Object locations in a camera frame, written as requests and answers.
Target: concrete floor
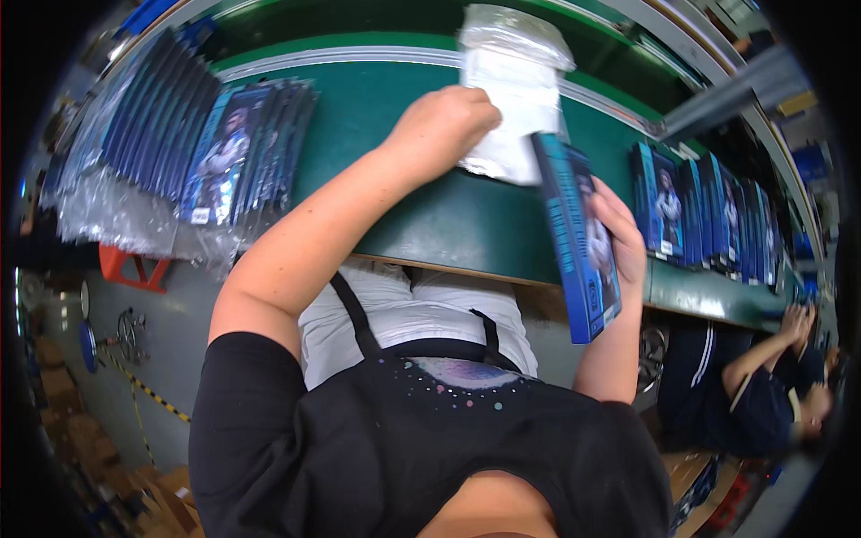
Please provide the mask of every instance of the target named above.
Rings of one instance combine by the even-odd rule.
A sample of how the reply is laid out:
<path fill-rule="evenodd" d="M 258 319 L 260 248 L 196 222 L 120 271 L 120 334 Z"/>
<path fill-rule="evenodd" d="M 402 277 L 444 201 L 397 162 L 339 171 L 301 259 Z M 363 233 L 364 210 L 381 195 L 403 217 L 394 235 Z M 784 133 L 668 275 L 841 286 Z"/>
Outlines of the concrete floor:
<path fill-rule="evenodd" d="M 171 265 L 163 279 L 166 295 L 107 282 L 95 271 L 87 274 L 86 280 L 90 287 L 90 322 L 96 339 L 116 334 L 117 318 L 123 310 L 132 307 L 135 314 L 145 314 L 146 328 L 138 331 L 138 335 L 151 358 L 139 367 L 125 366 L 165 401 L 191 415 L 206 350 L 209 317 L 220 284 L 188 263 Z M 89 374 L 78 344 L 77 326 L 82 315 L 77 298 L 68 294 L 64 300 L 55 296 L 50 302 L 46 330 L 63 345 L 66 363 L 80 387 L 87 412 L 102 423 L 124 466 L 134 469 L 149 463 L 126 376 L 110 363 Z M 65 317 L 61 315 L 63 307 Z M 584 346 L 570 343 L 564 324 L 540 320 L 531 312 L 524 313 L 523 322 L 538 359 L 538 376 L 547 383 L 570 387 Z M 122 361 L 118 349 L 113 353 Z M 187 463 L 189 425 L 143 391 L 137 391 L 137 400 L 156 465 L 169 471 Z"/>

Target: black t-shirt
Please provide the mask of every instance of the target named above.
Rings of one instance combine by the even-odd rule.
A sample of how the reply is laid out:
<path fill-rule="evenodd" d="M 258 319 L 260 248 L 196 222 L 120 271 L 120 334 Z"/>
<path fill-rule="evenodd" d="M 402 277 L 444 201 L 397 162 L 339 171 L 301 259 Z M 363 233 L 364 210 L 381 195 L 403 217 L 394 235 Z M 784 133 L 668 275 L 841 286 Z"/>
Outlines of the black t-shirt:
<path fill-rule="evenodd" d="M 209 538 L 414 536 L 470 475 L 530 482 L 561 536 L 667 536 L 656 447 L 629 405 L 481 362 L 365 360 L 311 392 L 278 343 L 209 346 L 189 441 Z"/>

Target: bubble wrap bag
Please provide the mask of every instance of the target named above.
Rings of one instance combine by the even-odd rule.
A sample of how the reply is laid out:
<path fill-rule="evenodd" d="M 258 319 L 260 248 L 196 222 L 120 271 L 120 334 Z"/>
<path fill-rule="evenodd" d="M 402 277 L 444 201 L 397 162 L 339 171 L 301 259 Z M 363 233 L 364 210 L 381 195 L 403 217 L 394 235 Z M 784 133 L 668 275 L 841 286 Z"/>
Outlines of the bubble wrap bag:
<path fill-rule="evenodd" d="M 571 51 L 555 26 L 532 15 L 489 4 L 466 11 L 459 36 L 461 84 L 486 91 L 502 123 L 459 165 L 516 185 L 538 185 L 527 137 L 564 132 L 559 79 L 575 68 Z"/>

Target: orange stand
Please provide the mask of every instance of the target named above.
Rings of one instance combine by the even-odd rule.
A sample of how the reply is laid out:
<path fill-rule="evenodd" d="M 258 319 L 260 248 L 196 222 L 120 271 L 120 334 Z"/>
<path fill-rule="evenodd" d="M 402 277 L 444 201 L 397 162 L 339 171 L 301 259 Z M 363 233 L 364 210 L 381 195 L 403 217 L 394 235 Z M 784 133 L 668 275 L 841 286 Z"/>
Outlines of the orange stand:
<path fill-rule="evenodd" d="M 122 275 L 122 264 L 131 257 L 134 260 L 134 266 L 138 270 L 138 280 L 129 280 Z M 99 244 L 99 263 L 102 265 L 102 275 L 105 280 L 111 282 L 119 282 L 133 288 L 146 289 L 158 294 L 166 294 L 167 290 L 158 285 L 158 281 L 164 276 L 164 272 L 170 265 L 170 260 L 158 260 L 155 270 L 152 271 L 152 276 L 146 278 L 144 271 L 143 257 L 140 254 L 129 254 L 116 248 L 115 246 L 106 246 Z"/>

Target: right hand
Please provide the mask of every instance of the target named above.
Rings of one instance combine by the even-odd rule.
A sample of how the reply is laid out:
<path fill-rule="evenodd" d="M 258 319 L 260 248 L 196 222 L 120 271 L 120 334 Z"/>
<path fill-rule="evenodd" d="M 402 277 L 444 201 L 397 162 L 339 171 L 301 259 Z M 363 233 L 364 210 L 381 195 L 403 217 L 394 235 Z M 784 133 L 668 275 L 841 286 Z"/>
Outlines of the right hand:
<path fill-rule="evenodd" d="M 481 88 L 447 86 L 410 105 L 378 149 L 419 187 L 453 168 L 501 121 Z"/>
<path fill-rule="evenodd" d="M 635 300 L 642 303 L 643 282 L 646 280 L 646 245 L 643 236 L 625 202 L 597 177 L 592 176 L 592 182 L 595 183 L 595 194 L 590 203 L 598 220 L 607 226 L 613 236 L 616 275 L 623 302 Z"/>
<path fill-rule="evenodd" d="M 789 305 L 784 311 L 780 322 L 780 334 L 786 336 L 790 343 L 806 340 L 813 323 L 813 310 L 801 305 Z"/>

